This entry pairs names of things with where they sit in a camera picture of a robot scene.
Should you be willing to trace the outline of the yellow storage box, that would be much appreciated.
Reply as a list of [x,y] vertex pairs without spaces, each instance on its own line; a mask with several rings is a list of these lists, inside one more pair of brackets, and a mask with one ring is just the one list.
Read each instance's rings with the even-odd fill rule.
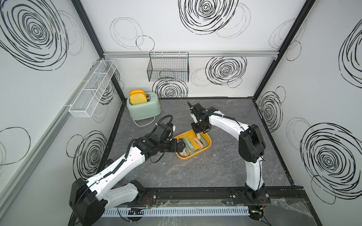
[[212,140],[207,133],[201,133],[198,137],[193,130],[184,132],[174,138],[185,143],[184,150],[181,153],[176,153],[183,161],[206,151],[212,145]]

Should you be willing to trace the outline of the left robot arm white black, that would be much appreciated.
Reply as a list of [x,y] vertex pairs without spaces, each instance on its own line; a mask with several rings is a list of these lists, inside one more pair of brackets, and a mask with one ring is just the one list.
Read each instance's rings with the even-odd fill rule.
[[158,153],[164,155],[166,152],[183,151],[185,143],[173,138],[172,120],[172,115],[162,117],[150,133],[138,139],[133,138],[125,154],[111,165],[87,180],[79,178],[72,184],[69,199],[72,213],[68,225],[91,226],[107,208],[136,199],[142,190],[137,181],[119,188],[114,188],[114,185]]

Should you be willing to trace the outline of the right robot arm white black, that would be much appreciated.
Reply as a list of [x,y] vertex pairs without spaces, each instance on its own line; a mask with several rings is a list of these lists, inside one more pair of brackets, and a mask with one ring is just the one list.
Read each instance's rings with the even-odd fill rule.
[[199,103],[190,107],[190,115],[194,122],[191,127],[194,133],[206,133],[216,126],[237,139],[239,155],[246,164],[246,189],[255,198],[265,190],[262,173],[262,161],[265,153],[265,141],[256,124],[247,125],[235,118],[226,116],[214,107],[205,109]]

